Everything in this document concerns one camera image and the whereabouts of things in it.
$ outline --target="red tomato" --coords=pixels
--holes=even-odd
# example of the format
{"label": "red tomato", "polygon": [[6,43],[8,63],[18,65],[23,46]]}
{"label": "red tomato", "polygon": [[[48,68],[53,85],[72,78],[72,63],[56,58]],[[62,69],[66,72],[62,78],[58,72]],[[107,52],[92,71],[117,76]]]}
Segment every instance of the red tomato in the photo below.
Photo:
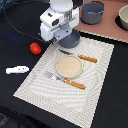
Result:
{"label": "red tomato", "polygon": [[38,55],[41,53],[41,47],[37,43],[32,43],[30,45],[30,50],[33,54]]}

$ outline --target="fork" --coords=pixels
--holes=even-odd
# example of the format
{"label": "fork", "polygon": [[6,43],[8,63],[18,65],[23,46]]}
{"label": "fork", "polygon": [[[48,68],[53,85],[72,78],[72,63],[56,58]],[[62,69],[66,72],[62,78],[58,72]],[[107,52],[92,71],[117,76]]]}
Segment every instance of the fork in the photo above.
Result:
{"label": "fork", "polygon": [[52,73],[50,73],[50,72],[46,72],[46,73],[45,73],[45,76],[46,76],[47,78],[50,78],[50,79],[53,79],[53,80],[61,80],[61,81],[64,82],[64,83],[70,84],[70,85],[75,86],[75,87],[80,88],[80,89],[85,89],[85,88],[86,88],[86,87],[85,87],[84,85],[82,85],[82,84],[76,83],[76,82],[71,81],[71,80],[68,80],[68,79],[66,79],[66,78],[60,78],[60,77],[58,77],[57,75],[52,74]]}

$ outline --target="beige placemat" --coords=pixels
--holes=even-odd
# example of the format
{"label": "beige placemat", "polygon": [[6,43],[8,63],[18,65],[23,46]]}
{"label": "beige placemat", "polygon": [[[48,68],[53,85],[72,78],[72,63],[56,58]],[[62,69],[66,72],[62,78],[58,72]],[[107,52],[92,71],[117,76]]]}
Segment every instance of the beige placemat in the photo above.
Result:
{"label": "beige placemat", "polygon": [[[98,59],[97,63],[82,60],[83,73],[72,79],[84,84],[85,90],[44,76],[45,71],[58,75],[55,63],[64,56],[59,48]],[[113,48],[112,44],[84,37],[80,37],[80,44],[72,49],[51,44],[14,96],[82,128],[90,128]]]}

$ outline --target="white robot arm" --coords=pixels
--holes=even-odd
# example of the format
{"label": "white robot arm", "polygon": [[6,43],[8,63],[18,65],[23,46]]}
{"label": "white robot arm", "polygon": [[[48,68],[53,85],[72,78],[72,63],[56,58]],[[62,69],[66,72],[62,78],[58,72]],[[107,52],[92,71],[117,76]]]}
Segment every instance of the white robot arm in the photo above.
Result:
{"label": "white robot arm", "polygon": [[41,37],[45,41],[59,41],[72,33],[79,23],[79,7],[73,9],[72,0],[50,0],[50,7],[40,16]]}

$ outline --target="table surface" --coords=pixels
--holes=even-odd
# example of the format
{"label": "table surface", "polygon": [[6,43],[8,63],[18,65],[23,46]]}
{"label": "table surface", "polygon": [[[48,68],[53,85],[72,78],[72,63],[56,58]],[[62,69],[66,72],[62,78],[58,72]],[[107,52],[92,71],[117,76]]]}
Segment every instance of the table surface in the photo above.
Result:
{"label": "table surface", "polygon": [[[41,23],[39,16],[48,7],[49,4],[43,4],[39,1],[31,4],[13,5],[7,10],[7,15],[10,22],[18,30],[40,38],[38,35]],[[128,44],[85,33],[80,34],[85,38],[114,44],[91,128],[127,128]],[[41,46],[40,55],[35,56],[30,52],[29,46],[33,42],[37,42]],[[0,105],[31,116],[53,128],[79,128],[52,113],[13,97],[29,72],[7,75],[6,68],[24,65],[28,66],[31,71],[48,46],[48,43],[16,32],[4,15],[0,15]]]}

